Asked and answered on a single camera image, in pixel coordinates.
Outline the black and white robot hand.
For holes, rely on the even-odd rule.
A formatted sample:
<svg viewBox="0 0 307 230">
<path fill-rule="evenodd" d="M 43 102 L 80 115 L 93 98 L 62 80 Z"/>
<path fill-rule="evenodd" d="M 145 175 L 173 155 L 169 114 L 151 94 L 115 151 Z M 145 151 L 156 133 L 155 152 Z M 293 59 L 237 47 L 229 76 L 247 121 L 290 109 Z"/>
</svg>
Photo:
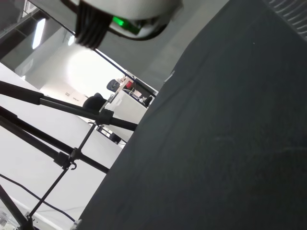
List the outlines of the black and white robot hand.
<svg viewBox="0 0 307 230">
<path fill-rule="evenodd" d="M 75 41 L 97 49 L 108 32 L 133 41 L 157 37 L 183 7 L 181 0 L 64 0 L 76 14 Z"/>
</svg>

